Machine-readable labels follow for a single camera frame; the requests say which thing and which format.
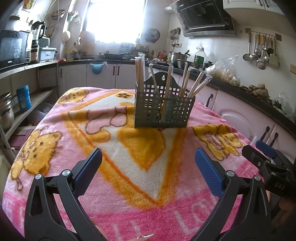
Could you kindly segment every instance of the gray plastic basket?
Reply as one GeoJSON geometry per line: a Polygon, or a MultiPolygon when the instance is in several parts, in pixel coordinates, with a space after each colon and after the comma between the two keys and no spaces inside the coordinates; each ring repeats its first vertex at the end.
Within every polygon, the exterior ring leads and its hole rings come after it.
{"type": "Polygon", "coordinates": [[[164,98],[166,79],[168,74],[158,72],[155,74],[159,94],[155,92],[152,76],[144,82],[144,92],[138,91],[136,83],[134,127],[186,127],[190,112],[193,108],[195,97],[179,97],[180,86],[171,76],[170,92],[168,98],[164,98]],[[167,100],[165,121],[160,122],[161,110],[159,103],[167,100]]]}

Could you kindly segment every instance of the chopstick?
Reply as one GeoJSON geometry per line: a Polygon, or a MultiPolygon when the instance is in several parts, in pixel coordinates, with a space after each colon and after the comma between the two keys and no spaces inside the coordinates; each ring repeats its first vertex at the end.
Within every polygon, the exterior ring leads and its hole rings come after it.
{"type": "MultiPolygon", "coordinates": [[[[168,98],[168,94],[170,92],[170,77],[171,77],[171,73],[173,72],[173,69],[174,69],[173,64],[170,64],[168,68],[168,78],[165,86],[165,95],[164,95],[165,98],[168,98]]],[[[168,102],[167,100],[163,101],[163,109],[161,111],[161,117],[160,117],[161,122],[164,122],[165,120],[165,110],[166,110],[167,102],[168,102]]]]}
{"type": "Polygon", "coordinates": [[[197,95],[197,93],[200,92],[202,88],[204,88],[207,85],[207,83],[211,81],[211,79],[212,79],[211,77],[207,77],[205,81],[202,82],[201,85],[193,92],[192,96],[197,95]]]}
{"type": "Polygon", "coordinates": [[[186,88],[187,88],[187,84],[188,84],[190,72],[191,72],[191,66],[189,66],[189,68],[187,70],[187,74],[186,74],[186,77],[185,77],[184,85],[182,86],[182,92],[181,92],[181,95],[180,95],[182,97],[185,96],[185,92],[186,92],[186,88]]]}
{"type": "Polygon", "coordinates": [[[144,92],[144,79],[143,79],[143,64],[141,57],[135,57],[136,66],[136,81],[138,83],[138,91],[144,92]]]}
{"type": "Polygon", "coordinates": [[[159,91],[157,89],[157,83],[156,83],[156,79],[155,79],[155,75],[154,75],[154,71],[153,71],[153,64],[149,64],[149,68],[150,68],[150,71],[151,71],[151,75],[152,75],[152,78],[153,78],[153,82],[154,82],[154,89],[155,89],[155,92],[157,94],[159,94],[159,91]]]}
{"type": "Polygon", "coordinates": [[[187,67],[188,67],[188,63],[185,62],[183,77],[182,77],[182,84],[181,84],[181,88],[180,88],[180,91],[179,91],[179,96],[182,96],[181,93],[183,92],[183,86],[184,86],[184,82],[185,82],[185,79],[186,79],[187,67]]]}
{"type": "Polygon", "coordinates": [[[198,84],[200,83],[201,79],[203,78],[204,74],[205,74],[204,72],[202,72],[202,71],[200,72],[200,74],[198,75],[196,81],[194,82],[191,90],[189,91],[187,97],[192,98],[194,96],[193,93],[194,93],[196,87],[198,86],[198,84]]]}

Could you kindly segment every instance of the microwave oven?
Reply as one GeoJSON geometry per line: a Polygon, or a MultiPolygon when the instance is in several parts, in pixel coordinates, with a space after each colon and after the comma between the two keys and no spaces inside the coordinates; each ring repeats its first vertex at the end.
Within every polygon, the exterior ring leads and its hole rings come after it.
{"type": "Polygon", "coordinates": [[[0,69],[30,62],[33,34],[3,29],[0,32],[0,69]]]}

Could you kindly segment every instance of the spatula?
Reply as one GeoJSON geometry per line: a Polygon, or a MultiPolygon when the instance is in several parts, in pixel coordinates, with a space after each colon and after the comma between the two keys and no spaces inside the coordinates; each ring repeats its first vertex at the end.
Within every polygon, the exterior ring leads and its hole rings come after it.
{"type": "Polygon", "coordinates": [[[279,66],[279,62],[276,56],[276,39],[274,38],[273,40],[273,44],[274,44],[274,54],[270,55],[269,57],[269,63],[274,65],[274,66],[279,66]]]}

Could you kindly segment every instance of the electrical outlet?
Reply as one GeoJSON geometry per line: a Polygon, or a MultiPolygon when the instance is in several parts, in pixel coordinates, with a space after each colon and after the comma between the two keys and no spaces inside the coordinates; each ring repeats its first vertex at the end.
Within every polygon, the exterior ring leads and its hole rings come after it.
{"type": "Polygon", "coordinates": [[[290,71],[291,71],[293,74],[296,74],[296,66],[293,65],[293,64],[290,64],[290,71]]]}

